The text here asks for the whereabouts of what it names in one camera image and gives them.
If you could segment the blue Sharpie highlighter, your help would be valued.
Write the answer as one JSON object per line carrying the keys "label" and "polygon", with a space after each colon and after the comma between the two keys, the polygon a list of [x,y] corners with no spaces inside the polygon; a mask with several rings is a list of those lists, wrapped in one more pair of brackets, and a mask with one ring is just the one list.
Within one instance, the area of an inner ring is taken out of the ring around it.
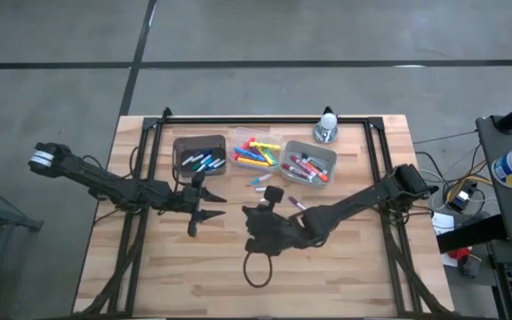
{"label": "blue Sharpie highlighter", "polygon": [[247,149],[243,149],[243,148],[235,148],[235,152],[240,155],[240,156],[244,156],[244,157],[248,157],[250,158],[251,160],[255,160],[255,161],[264,161],[264,157],[261,156],[260,154],[256,154],[256,153],[253,153]]}

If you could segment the orange-yellow highlighter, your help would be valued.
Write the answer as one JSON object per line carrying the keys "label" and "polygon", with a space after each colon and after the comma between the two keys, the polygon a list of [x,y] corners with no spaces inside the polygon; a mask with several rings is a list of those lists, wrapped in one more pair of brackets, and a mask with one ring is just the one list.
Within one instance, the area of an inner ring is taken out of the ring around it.
{"label": "orange-yellow highlighter", "polygon": [[266,161],[253,160],[253,159],[245,158],[245,157],[238,157],[237,162],[241,163],[241,164],[249,164],[249,165],[258,166],[258,167],[269,167],[270,166],[270,164]]}

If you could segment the pale beige bin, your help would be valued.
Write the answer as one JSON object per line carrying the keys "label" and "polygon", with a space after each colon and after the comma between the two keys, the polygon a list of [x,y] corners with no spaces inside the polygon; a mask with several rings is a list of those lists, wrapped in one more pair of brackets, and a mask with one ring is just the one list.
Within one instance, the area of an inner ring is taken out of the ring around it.
{"label": "pale beige bin", "polygon": [[[329,179],[328,182],[323,182],[317,175],[313,177],[312,181],[304,180],[296,176],[294,173],[288,172],[282,167],[282,164],[289,164],[299,170],[302,170],[296,163],[291,160],[291,155],[295,155],[304,160],[306,163],[307,160],[301,157],[302,153],[308,154],[325,166],[325,169],[328,171],[328,173],[325,174]],[[301,185],[306,185],[313,188],[324,188],[333,179],[336,162],[337,154],[330,149],[320,148],[318,146],[296,140],[289,140],[284,147],[284,151],[279,164],[279,172],[283,178],[291,182],[299,183]]]}

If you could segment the orange dry-erase marker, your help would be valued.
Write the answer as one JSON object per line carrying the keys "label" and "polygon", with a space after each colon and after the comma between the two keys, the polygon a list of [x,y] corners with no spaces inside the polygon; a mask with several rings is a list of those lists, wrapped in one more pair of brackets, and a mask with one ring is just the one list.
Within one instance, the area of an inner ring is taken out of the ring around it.
{"label": "orange dry-erase marker", "polygon": [[317,169],[314,165],[312,165],[310,162],[306,162],[306,166],[311,169],[323,182],[328,182],[329,179],[327,176],[321,172],[319,169]]}

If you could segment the white marker dark-blue cap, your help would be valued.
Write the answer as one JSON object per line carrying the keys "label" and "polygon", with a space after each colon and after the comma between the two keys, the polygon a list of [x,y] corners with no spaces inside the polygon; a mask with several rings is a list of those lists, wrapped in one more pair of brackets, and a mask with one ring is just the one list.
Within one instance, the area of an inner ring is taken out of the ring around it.
{"label": "white marker dark-blue cap", "polygon": [[[206,156],[211,155],[211,154],[212,154],[212,152],[211,152],[211,151],[204,152],[204,157],[203,157],[203,158],[205,158]],[[191,161],[191,160],[190,160],[190,157],[188,157],[186,160],[184,160],[184,161],[181,163],[181,165],[182,165],[182,166],[185,166],[185,165],[187,165],[187,164],[194,163],[193,161]]]}

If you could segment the clear plastic bin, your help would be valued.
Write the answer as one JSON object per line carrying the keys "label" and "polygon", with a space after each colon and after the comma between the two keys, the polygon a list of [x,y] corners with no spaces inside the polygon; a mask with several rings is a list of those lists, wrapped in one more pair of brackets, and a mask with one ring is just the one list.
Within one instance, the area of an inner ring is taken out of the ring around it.
{"label": "clear plastic bin", "polygon": [[[271,153],[277,160],[276,166],[269,167],[258,167],[249,164],[241,164],[238,163],[237,160],[234,160],[232,155],[235,153],[235,148],[241,148],[242,145],[251,137],[255,138],[255,141],[267,144],[275,144],[282,147],[281,150],[272,150]],[[256,130],[253,128],[245,128],[245,127],[237,127],[231,133],[230,143],[227,147],[227,155],[228,159],[232,164],[243,167],[245,169],[252,169],[263,172],[273,172],[275,169],[279,168],[280,156],[282,155],[284,150],[284,139],[281,135],[277,133],[272,133],[271,131],[262,131]]]}

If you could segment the red dry-erase marker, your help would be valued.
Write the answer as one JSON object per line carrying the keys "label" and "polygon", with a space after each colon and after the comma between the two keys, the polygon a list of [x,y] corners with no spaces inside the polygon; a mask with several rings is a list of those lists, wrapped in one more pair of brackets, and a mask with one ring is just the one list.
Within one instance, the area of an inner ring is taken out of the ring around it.
{"label": "red dry-erase marker", "polygon": [[313,179],[313,176],[309,173],[306,173],[302,170],[299,170],[289,164],[282,164],[282,167],[287,170],[288,172],[291,172],[291,173],[294,173],[296,176],[304,179],[304,180],[308,180],[308,181],[312,181]]}

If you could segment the small red object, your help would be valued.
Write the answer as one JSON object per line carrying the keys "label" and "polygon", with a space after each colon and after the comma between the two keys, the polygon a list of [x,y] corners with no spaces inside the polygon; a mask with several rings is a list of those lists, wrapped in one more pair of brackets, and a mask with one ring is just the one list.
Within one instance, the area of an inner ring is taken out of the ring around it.
{"label": "small red object", "polygon": [[467,256],[469,256],[470,254],[471,254],[471,250],[468,247],[459,248],[456,250],[449,251],[447,253],[449,258],[456,260],[456,261],[465,260],[467,258]]}

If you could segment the magenta dry-erase marker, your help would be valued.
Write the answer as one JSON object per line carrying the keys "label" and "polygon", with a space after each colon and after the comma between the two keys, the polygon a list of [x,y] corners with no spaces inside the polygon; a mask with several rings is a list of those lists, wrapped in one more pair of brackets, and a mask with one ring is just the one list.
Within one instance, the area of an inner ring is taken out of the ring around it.
{"label": "magenta dry-erase marker", "polygon": [[309,175],[310,177],[314,177],[316,175],[316,173],[310,169],[304,160],[302,160],[301,158],[295,156],[295,155],[291,155],[291,160],[296,163],[301,169],[302,171],[304,171],[307,175]]}

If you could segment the dark grey bin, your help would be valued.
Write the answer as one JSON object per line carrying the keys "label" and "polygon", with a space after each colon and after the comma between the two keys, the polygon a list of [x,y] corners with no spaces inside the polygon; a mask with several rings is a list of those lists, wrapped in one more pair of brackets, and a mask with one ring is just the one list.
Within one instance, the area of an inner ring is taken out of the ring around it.
{"label": "dark grey bin", "polygon": [[216,170],[206,171],[206,167],[201,171],[207,176],[223,175],[227,170],[227,148],[226,140],[222,135],[205,135],[194,137],[181,137],[173,142],[173,166],[180,176],[183,178],[192,178],[197,172],[193,168],[201,162],[201,160],[194,163],[182,166],[181,163],[190,156],[195,156],[199,153],[207,151],[212,152],[212,161],[215,159],[226,159],[226,163]]}

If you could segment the green dry-erase marker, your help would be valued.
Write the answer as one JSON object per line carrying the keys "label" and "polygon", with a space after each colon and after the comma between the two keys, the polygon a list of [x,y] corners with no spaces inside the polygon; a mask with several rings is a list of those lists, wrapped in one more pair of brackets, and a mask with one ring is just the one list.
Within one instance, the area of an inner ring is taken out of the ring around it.
{"label": "green dry-erase marker", "polygon": [[315,158],[309,156],[306,153],[302,153],[301,157],[307,160],[309,164],[312,164],[315,168],[317,168],[318,171],[322,172],[323,174],[328,173],[328,171],[325,169],[325,166],[319,163]]}

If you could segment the white paper sheet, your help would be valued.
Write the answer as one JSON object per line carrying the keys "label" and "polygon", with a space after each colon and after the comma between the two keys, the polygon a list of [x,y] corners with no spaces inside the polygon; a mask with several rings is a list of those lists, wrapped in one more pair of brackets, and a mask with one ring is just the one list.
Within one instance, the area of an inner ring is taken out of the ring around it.
{"label": "white paper sheet", "polygon": [[451,215],[435,212],[432,217],[432,226],[436,235],[439,236],[455,229],[455,219]]}

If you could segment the black table base frame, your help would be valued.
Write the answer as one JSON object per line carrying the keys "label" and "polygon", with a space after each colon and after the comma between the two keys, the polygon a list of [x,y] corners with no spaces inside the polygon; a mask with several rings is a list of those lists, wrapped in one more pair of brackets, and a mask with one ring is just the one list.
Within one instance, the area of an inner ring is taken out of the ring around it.
{"label": "black table base frame", "polygon": [[[138,144],[143,118],[123,116],[116,129],[112,160],[115,173],[127,170],[130,152]],[[279,143],[298,140],[317,145],[311,131],[318,116],[304,116],[291,124],[272,124],[261,116],[240,116],[230,123],[168,124],[163,126],[156,159],[156,178],[171,181],[172,144],[179,137],[223,135],[227,145],[242,145],[237,127],[250,128],[280,137]],[[411,134],[404,115],[372,116],[384,119],[392,165],[414,164]],[[306,206],[332,204],[370,186],[372,169],[364,125],[340,124],[339,137],[331,145],[338,154],[334,179],[323,189],[292,184],[275,175],[266,181],[284,188],[284,200],[275,211],[297,212],[286,199],[295,196]],[[168,212],[148,216],[132,316],[135,317],[360,317],[396,316],[395,299],[387,255],[376,212],[365,211],[342,221],[322,248],[287,250],[273,259],[270,284],[256,289],[242,275],[244,243],[248,234],[242,205],[254,205],[261,194],[246,186],[259,172],[228,162],[224,175],[207,177],[208,189],[227,198],[227,204],[208,204],[207,210],[228,211],[226,215],[199,225],[196,238],[188,237],[188,217]],[[123,229],[122,213],[104,219],[92,230],[82,280],[73,311],[87,308],[114,272]],[[410,218],[405,226],[413,265],[427,288],[446,308],[453,310],[452,296],[439,254],[432,220],[427,214]]]}

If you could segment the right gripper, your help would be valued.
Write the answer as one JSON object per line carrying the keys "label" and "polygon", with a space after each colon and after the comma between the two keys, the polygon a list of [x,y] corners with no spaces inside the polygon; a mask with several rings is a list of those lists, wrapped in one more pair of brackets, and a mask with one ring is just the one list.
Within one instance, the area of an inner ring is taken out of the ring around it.
{"label": "right gripper", "polygon": [[273,212],[275,204],[283,199],[281,188],[268,186],[264,191],[267,204],[243,207],[246,215],[246,230],[250,235],[245,250],[248,253],[262,253],[278,256],[282,251],[300,247],[305,243],[301,226],[295,219],[288,219]]}

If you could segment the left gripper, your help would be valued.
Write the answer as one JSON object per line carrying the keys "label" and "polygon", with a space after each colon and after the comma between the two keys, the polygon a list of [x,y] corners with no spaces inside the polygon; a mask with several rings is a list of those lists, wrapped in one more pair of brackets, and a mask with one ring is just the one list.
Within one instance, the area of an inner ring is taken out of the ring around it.
{"label": "left gripper", "polygon": [[167,201],[164,210],[171,212],[184,212],[191,215],[188,222],[188,235],[195,236],[197,224],[214,217],[224,215],[223,211],[203,211],[200,209],[201,198],[206,202],[226,203],[228,200],[211,193],[203,188],[204,172],[198,172],[189,183],[181,182],[179,173],[172,171],[175,188]]}

